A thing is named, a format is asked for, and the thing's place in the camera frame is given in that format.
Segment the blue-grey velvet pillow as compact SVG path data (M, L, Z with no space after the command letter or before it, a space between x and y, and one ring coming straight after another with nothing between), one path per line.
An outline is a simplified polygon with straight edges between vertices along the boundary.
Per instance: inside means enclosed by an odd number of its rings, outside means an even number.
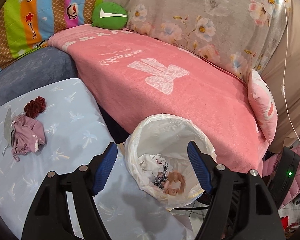
M37 88L75 78L72 57L55 48L38 49L0 72L0 106Z

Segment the small pink pillow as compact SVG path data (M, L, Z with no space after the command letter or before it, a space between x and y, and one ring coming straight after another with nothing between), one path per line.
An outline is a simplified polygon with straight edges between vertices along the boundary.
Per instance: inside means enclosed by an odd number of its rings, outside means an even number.
M268 85L254 69L249 74L248 99L266 141L271 144L275 138L278 113Z

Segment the grey floral bedsheet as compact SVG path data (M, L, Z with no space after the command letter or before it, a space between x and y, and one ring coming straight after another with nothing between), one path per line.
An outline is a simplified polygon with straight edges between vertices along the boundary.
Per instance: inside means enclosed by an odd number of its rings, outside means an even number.
M127 28L178 46L241 80L262 72L286 29L291 0L106 0Z

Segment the pink blanket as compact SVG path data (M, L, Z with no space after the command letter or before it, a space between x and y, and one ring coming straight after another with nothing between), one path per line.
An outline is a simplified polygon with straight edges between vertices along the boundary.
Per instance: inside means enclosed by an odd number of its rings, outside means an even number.
M60 31L48 44L68 53L97 103L127 132L148 116L191 120L228 168L262 171L268 148L246 85L194 54L126 29L88 24Z

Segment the dark red scrunchie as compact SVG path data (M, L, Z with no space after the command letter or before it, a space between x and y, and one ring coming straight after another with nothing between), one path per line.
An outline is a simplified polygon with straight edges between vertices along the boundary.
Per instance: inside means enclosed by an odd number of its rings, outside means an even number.
M35 119L40 113L43 113L46 109L46 100L41 96L31 100L24 107L24 112L29 118Z

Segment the white sock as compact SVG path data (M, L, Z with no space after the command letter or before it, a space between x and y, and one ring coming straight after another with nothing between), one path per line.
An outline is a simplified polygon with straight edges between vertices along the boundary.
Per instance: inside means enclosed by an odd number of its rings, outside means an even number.
M149 179L155 179L159 172L163 171L166 159L161 154L144 154L138 158L140 168Z

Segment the tan pink scrunchie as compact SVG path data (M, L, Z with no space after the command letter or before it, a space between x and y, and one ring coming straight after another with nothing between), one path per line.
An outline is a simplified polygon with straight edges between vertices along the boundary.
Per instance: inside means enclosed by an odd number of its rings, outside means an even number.
M168 174L167 180L163 183L164 193L176 196L179 194L183 194L185 191L185 178L178 171L172 171Z

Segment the grey drawstring pouch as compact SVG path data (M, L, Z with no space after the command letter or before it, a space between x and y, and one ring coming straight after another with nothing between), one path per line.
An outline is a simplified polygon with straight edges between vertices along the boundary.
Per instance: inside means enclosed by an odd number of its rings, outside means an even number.
M12 111L9 108L6 113L6 118L4 121L4 129L3 129L3 134L4 134L4 139L7 142L7 145L5 146L2 155L5 155L6 150L13 145L13 136L14 136L14 126L13 126L13 121L14 118L12 117Z

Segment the colourful monkey print quilt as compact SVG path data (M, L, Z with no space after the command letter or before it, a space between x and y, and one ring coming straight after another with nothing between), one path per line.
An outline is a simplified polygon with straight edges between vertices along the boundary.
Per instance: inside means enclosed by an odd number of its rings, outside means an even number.
M0 71L46 46L55 33L91 23L102 0L6 0L0 9Z

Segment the leopard print scarf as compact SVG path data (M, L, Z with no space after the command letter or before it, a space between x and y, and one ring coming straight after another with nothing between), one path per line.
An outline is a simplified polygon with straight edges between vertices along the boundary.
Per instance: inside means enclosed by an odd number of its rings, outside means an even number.
M166 162L163 165L163 171L155 178L153 184L158 188L164 190L165 189L164 185L167 181L167 175L168 175L168 163Z

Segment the green round cushion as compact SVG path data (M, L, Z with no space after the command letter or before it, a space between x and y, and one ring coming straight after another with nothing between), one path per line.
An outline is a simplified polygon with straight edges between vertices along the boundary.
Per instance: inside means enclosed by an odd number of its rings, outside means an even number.
M102 2L94 8L91 20L93 27L119 30L126 25L128 14L119 4Z

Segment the light blue palm tablecloth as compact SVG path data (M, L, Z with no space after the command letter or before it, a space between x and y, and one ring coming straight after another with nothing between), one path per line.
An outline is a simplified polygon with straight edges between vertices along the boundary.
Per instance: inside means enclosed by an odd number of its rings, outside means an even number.
M8 111L19 115L37 97L46 100L38 116L46 144L16 161L4 138ZM101 154L112 137L94 97L80 79L38 88L0 106L0 217L20 238L27 213L50 171L70 173ZM112 239L192 239L192 231L141 191L119 154L106 186L95 197L97 209Z

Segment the white lined trash bin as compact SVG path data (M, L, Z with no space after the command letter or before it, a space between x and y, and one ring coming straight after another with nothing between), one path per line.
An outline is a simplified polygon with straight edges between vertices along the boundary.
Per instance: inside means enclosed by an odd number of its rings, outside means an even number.
M208 137L191 120L170 114L151 115L138 124L125 142L125 162L139 189L168 210L191 204L203 194L187 155L194 141L202 153L217 159ZM183 193L166 194L154 181L162 172L179 172L185 179Z

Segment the mauve underwear cloth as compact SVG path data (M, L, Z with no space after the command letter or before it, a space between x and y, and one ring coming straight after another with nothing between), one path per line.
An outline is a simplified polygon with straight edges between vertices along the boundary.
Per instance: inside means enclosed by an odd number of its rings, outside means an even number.
M20 155L37 153L46 144L43 124L25 114L20 114L12 122L12 155L16 162Z

